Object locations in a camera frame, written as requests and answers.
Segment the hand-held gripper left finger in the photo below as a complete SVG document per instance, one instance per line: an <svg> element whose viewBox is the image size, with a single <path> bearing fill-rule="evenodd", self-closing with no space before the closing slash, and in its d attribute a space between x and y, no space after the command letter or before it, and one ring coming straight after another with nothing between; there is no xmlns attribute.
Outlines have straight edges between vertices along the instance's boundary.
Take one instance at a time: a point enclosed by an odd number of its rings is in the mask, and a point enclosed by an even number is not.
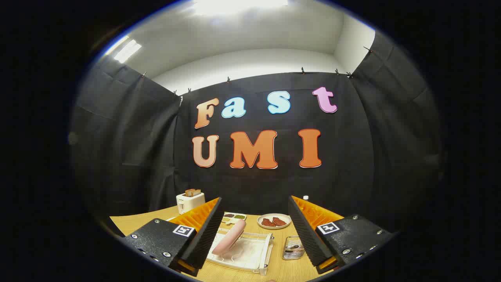
<svg viewBox="0 0 501 282"><path fill-rule="evenodd" d="M168 271L195 277L204 266L223 214L218 197L172 220L154 218L125 236L124 244Z"/></svg>

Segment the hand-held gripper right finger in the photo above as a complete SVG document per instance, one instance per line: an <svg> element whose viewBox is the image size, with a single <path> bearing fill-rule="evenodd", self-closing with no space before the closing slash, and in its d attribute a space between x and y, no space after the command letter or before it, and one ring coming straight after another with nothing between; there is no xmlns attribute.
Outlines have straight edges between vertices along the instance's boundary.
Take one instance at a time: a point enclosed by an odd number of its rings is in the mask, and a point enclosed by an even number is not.
<svg viewBox="0 0 501 282"><path fill-rule="evenodd" d="M394 238L359 214L344 217L295 196L288 198L288 213L318 274L356 264Z"/></svg>

